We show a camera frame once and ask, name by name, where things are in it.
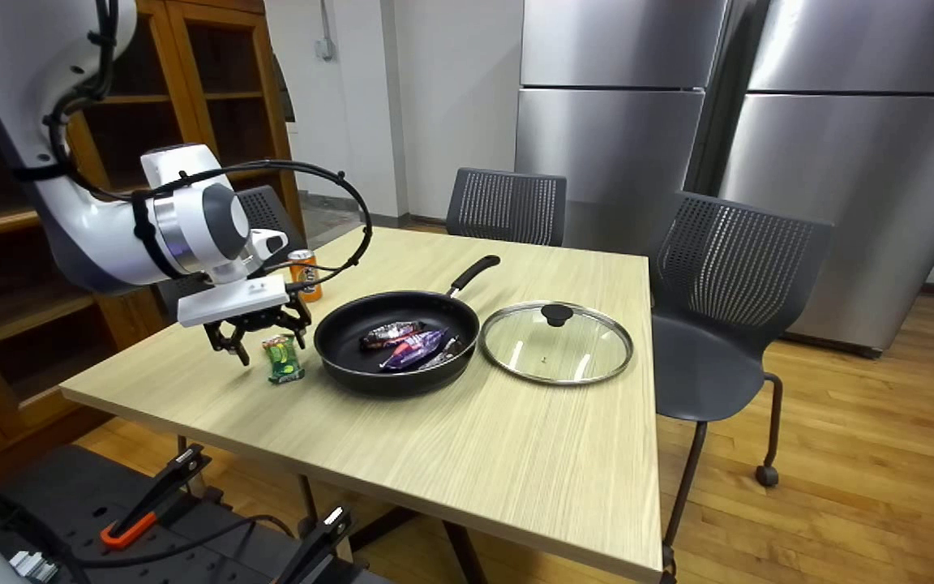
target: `glass lid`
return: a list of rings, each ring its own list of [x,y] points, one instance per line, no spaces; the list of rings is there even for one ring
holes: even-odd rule
[[[479,349],[499,370],[546,386],[592,386],[633,356],[622,325],[571,300],[517,305],[491,314]]]

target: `chair leg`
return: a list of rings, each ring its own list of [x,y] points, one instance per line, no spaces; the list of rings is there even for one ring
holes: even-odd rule
[[[767,378],[771,384],[771,412],[770,412],[770,446],[767,446],[767,462],[755,467],[755,481],[771,489],[780,485],[780,469],[771,467],[771,462],[780,458],[780,432],[781,432],[781,403],[784,403],[784,384],[775,372],[767,372]]]
[[[699,472],[705,436],[708,436],[708,420],[699,420],[693,425],[693,438],[691,438],[688,467],[685,467],[680,485],[674,492],[667,528],[665,528],[665,538],[662,538],[662,563],[665,563],[665,576],[662,582],[674,582],[674,535],[678,535],[678,528],[685,522],[685,505],[688,505],[691,483],[693,483],[693,472]]]

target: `stainless steel refrigerator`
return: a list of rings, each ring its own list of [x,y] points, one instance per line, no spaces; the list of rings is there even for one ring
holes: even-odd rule
[[[719,193],[836,225],[792,330],[881,352],[934,265],[934,0],[771,0]]]
[[[517,168],[567,176],[567,246],[644,253],[685,187],[731,5],[525,0]]]

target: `wooden cabinet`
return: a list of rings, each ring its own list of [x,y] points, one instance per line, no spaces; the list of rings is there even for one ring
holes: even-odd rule
[[[158,146],[208,141],[221,161],[290,158],[263,5],[141,0],[141,28],[116,62],[110,97],[80,111],[70,139],[80,176],[110,197],[144,184],[141,156]],[[291,176],[234,183],[272,183],[302,228]],[[100,298],[60,276],[39,216],[0,158],[0,453],[39,436],[64,438],[64,420],[93,420],[54,384],[164,325],[146,289]]]

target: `bottle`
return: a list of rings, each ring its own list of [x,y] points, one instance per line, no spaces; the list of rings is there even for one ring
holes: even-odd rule
[[[291,384],[291,378],[306,376],[291,334],[271,336],[263,345],[263,349],[271,356],[271,384],[272,386],[281,386],[281,384]]]
[[[314,270],[314,253],[302,253],[294,264],[290,264],[290,271],[291,271],[291,283],[313,283],[317,280],[317,270]],[[302,300],[317,300],[326,296],[320,284],[310,284],[298,291]]]

